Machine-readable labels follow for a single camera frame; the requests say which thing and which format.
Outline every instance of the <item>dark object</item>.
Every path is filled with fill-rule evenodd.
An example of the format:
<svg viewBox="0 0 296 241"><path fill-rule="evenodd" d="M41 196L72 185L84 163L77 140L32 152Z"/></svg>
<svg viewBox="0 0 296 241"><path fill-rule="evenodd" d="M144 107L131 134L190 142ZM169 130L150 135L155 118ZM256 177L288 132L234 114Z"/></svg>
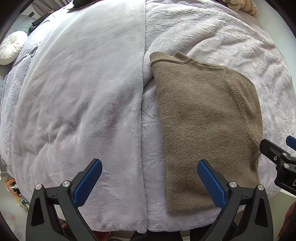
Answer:
<svg viewBox="0 0 296 241"><path fill-rule="evenodd" d="M82 9L89 5L92 5L100 0L74 0L73 5L74 7L71 9Z"/></svg>
<svg viewBox="0 0 296 241"><path fill-rule="evenodd" d="M206 160L198 162L197 173L214 204L222 209L201 241L273 240L271 211L262 185L245 188L235 182L228 182ZM240 205L246 207L236 226L233 219Z"/></svg>
<svg viewBox="0 0 296 241"><path fill-rule="evenodd" d="M260 152L276 164L277 174L274 183L296 195L296 158L267 139L260 142Z"/></svg>
<svg viewBox="0 0 296 241"><path fill-rule="evenodd" d="M183 241L179 231L177 232L151 232L147 231L144 234L135 232L131 238L132 241Z"/></svg>
<svg viewBox="0 0 296 241"><path fill-rule="evenodd" d="M70 240L70 241L76 241L76 238L74 237L72 231L70 228L63 228L65 232L65 236Z"/></svg>
<svg viewBox="0 0 296 241"><path fill-rule="evenodd" d="M287 146L296 150L296 139L292 136L286 138ZM276 179L274 183L296 195L296 158L291 157L288 152L270 142L269 140L262 140L260 142L260 152L276 164ZM294 208L289 227L285 235L279 241L290 241L296 237L296 208Z"/></svg>
<svg viewBox="0 0 296 241"><path fill-rule="evenodd" d="M33 25L31 25L31 26L29 27L29 34L32 33L32 32L35 30L35 28L37 28L37 26L33 26Z"/></svg>
<svg viewBox="0 0 296 241"><path fill-rule="evenodd" d="M28 16L31 18L33 17L34 14L35 14L34 12L31 12Z"/></svg>
<svg viewBox="0 0 296 241"><path fill-rule="evenodd" d="M212 225L210 224L210 225L207 225L204 227L191 229L190 230L190 240L200 241L211 226Z"/></svg>
<svg viewBox="0 0 296 241"><path fill-rule="evenodd" d="M98 241L84 221L78 207L84 205L102 173L102 163L93 159L83 172L59 187L45 188L38 184L33 192L26 226L27 241ZM60 205L75 237L67 237L61 227L54 204Z"/></svg>
<svg viewBox="0 0 296 241"><path fill-rule="evenodd" d="M51 13L44 14L43 16L41 16L40 18L38 18L36 21L32 22L32 25L37 27L37 26L38 26L40 23L42 23L43 20L45 20L49 15L51 15Z"/></svg>

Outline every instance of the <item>plush blanket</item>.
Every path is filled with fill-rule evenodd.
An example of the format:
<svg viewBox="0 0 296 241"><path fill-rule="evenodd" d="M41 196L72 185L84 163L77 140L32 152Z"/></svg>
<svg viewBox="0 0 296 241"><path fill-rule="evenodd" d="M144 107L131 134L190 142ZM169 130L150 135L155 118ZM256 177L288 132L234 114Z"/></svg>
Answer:
<svg viewBox="0 0 296 241"><path fill-rule="evenodd" d="M36 184L60 185L100 158L104 172L80 208L93 230L176 231L210 224L219 209L177 216L166 211L163 133L149 55L180 51L245 75L258 94L263 137L294 155L285 145L286 136L296 133L288 67L245 12L209 0L125 2L104 0L55 13L28 72L24 62L21 73L7 77L6 83L20 81L15 92L4 89L0 133L11 142L1 142L0 154L28 199ZM274 164L263 156L258 174L269 196L279 190Z"/></svg>

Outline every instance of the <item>brown knit sweater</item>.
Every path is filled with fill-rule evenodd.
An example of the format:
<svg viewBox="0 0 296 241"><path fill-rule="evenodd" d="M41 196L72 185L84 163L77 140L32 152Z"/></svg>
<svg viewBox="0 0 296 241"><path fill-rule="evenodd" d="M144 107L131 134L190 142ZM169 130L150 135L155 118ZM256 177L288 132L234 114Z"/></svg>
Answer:
<svg viewBox="0 0 296 241"><path fill-rule="evenodd" d="M180 52L154 52L150 60L164 132L168 212L213 205L197 175L201 159L228 181L255 187L263 130L252 82Z"/></svg>

